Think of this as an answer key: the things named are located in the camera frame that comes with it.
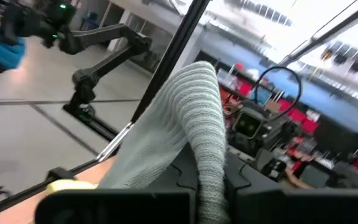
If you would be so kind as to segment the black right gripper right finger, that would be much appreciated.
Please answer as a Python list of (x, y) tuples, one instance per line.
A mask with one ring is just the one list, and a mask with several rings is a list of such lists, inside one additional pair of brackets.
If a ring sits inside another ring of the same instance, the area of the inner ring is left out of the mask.
[(227, 153), (225, 197), (231, 224), (283, 224), (281, 186)]

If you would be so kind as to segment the yellow cloth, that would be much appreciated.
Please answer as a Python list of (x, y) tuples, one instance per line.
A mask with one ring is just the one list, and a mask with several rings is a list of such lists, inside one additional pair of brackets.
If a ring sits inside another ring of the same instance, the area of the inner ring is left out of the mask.
[(96, 189), (97, 184), (90, 182), (75, 180), (75, 179), (60, 179), (56, 180), (46, 186), (46, 194), (52, 194), (61, 190), (81, 190), (81, 189)]

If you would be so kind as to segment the blue cloth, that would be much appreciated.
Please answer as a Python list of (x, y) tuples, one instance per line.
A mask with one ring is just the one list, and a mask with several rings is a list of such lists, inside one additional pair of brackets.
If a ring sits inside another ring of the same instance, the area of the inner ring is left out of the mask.
[(25, 54), (25, 40), (19, 37), (14, 45), (0, 41), (0, 66), (5, 70), (16, 69)]

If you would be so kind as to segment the grey striped sock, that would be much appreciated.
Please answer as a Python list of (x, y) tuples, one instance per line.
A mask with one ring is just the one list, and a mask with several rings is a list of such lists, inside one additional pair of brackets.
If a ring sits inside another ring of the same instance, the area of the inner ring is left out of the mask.
[(228, 224), (226, 130), (214, 67), (195, 62), (170, 75), (127, 134), (98, 186), (144, 189), (190, 144), (198, 168), (199, 224)]

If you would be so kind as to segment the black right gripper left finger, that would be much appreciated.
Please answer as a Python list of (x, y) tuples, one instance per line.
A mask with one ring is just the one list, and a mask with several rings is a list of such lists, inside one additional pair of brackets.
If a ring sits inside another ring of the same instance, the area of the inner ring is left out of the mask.
[(171, 224), (196, 224), (198, 187), (195, 156), (186, 144), (147, 188), (158, 193), (159, 218)]

